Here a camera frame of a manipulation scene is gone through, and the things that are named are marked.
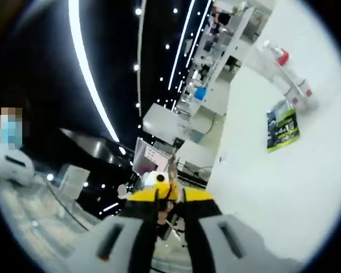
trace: blue object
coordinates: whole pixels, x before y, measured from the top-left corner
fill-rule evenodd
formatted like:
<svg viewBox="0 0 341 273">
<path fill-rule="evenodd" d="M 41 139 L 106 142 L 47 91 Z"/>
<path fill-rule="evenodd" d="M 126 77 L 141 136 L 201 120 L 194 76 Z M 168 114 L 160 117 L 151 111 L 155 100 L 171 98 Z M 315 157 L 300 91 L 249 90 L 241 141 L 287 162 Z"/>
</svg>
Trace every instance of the blue object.
<svg viewBox="0 0 341 273">
<path fill-rule="evenodd" d="M 190 138 L 194 143 L 198 143 L 201 141 L 201 139 L 203 138 L 204 134 L 199 132 L 199 131 L 195 131 L 192 130 Z"/>
<path fill-rule="evenodd" d="M 23 146 L 23 124 L 20 119 L 1 115 L 1 143 L 11 143 L 16 149 Z"/>
<path fill-rule="evenodd" d="M 206 95 L 206 92 L 207 92 L 206 88 L 199 87 L 199 88 L 197 88 L 197 90 L 196 90 L 196 92 L 195 92 L 195 94 L 194 94 L 194 97 L 195 97 L 196 99 L 202 101 L 203 98 L 204 98 L 205 95 Z"/>
</svg>

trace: yellow object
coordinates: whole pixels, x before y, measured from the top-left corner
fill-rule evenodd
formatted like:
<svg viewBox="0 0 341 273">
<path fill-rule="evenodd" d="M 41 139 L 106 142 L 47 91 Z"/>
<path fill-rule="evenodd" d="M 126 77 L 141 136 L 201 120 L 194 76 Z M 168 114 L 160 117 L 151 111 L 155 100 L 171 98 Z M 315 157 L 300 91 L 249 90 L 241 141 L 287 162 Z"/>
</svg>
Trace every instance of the yellow object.
<svg viewBox="0 0 341 273">
<path fill-rule="evenodd" d="M 154 188 L 144 189 L 140 192 L 134 193 L 129 197 L 129 201 L 138 201 L 138 202 L 154 202 L 155 201 L 155 190 Z"/>
<path fill-rule="evenodd" d="M 200 189 L 186 187 L 184 190 L 186 192 L 186 201 L 187 202 L 205 201 L 205 200 L 212 200 L 213 199 L 211 195 L 209 195 L 207 192 L 202 191 Z"/>
</svg>

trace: black ceiling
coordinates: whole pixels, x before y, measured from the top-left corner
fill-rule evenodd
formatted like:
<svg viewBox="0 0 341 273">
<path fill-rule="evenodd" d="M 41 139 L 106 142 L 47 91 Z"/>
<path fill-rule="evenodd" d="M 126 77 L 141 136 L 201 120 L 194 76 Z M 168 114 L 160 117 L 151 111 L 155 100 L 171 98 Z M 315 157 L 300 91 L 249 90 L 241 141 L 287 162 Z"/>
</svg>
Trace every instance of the black ceiling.
<svg viewBox="0 0 341 273">
<path fill-rule="evenodd" d="M 117 165 L 107 166 L 109 164 L 96 168 L 98 161 L 77 151 L 78 147 L 69 145 L 59 133 L 58 128 L 66 128 L 106 138 L 110 149 L 121 156 L 82 75 L 72 40 L 68 1 L 47 3 L 50 5 L 35 10 L 29 19 L 22 16 L 22 20 L 17 20 L 1 47 L 0 106 L 4 97 L 6 101 L 12 98 L 16 107 L 24 107 L 16 98 L 26 97 L 31 137 L 28 153 L 35 151 L 39 159 L 53 169 L 66 162 L 91 168 L 97 176 L 103 177 L 94 178 L 97 182 L 93 187 L 107 192 L 112 187 L 103 190 L 99 184 L 105 181 L 112 185 L 124 183 L 132 175 L 131 168 L 120 169 Z M 183 53 L 176 69 L 182 75 L 175 73 L 170 91 L 168 82 L 190 3 L 191 0 L 147 0 L 142 38 L 142 115 L 157 99 L 164 104 L 165 100 L 177 98 L 174 87 L 187 74 Z M 203 14 L 206 4 L 207 0 L 195 1 L 185 39 L 191 32 L 197 32 L 202 18 L 197 12 Z M 153 141 L 138 128 L 142 118 L 135 107 L 138 94 L 133 66 L 137 62 L 140 19 L 135 9 L 140 5 L 136 0 L 80 0 L 82 38 L 96 89 L 120 144 L 131 150 L 135 148 L 137 137 Z M 177 14 L 173 13 L 174 8 L 178 9 Z M 166 44 L 170 45 L 169 50 L 165 49 Z M 164 78 L 163 82 L 159 81 L 160 77 Z M 99 193 L 88 188 L 84 194 L 97 198 Z M 108 198 L 111 195 L 116 194 L 106 193 Z"/>
</svg>

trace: monitor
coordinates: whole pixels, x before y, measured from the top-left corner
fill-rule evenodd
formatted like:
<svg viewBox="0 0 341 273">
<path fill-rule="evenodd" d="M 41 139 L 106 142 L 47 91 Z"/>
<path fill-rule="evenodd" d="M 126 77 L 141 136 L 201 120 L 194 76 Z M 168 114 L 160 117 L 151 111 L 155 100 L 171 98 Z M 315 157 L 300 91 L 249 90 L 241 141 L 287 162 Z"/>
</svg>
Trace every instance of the monitor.
<svg viewBox="0 0 341 273">
<path fill-rule="evenodd" d="M 138 138 L 132 170 L 142 176 L 146 172 L 165 172 L 168 167 L 169 156 L 154 148 L 149 143 Z"/>
</svg>

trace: plastic bottle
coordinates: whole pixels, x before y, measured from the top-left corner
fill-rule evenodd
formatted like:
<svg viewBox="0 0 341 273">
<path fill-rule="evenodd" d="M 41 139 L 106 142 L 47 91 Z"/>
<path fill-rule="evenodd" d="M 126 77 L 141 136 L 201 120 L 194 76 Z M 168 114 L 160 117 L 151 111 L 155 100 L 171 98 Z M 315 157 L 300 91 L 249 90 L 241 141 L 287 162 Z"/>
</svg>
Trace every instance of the plastic bottle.
<svg viewBox="0 0 341 273">
<path fill-rule="evenodd" d="M 304 103 L 304 98 L 301 94 L 297 92 L 295 88 L 292 88 L 280 76 L 274 76 L 273 83 L 282 92 L 286 100 L 293 105 L 296 111 L 305 112 L 307 110 L 307 106 Z"/>
<path fill-rule="evenodd" d="M 304 96 L 305 103 L 309 109 L 315 109 L 318 106 L 318 101 L 313 96 L 313 92 L 311 87 L 309 86 L 307 80 L 305 78 L 300 77 L 295 70 L 293 69 L 293 63 L 290 59 L 289 53 L 272 44 L 270 40 L 264 42 L 264 49 L 270 50 L 273 57 L 277 61 L 277 63 L 284 69 L 284 71 L 288 74 L 288 76 L 296 83 L 300 91 Z"/>
</svg>

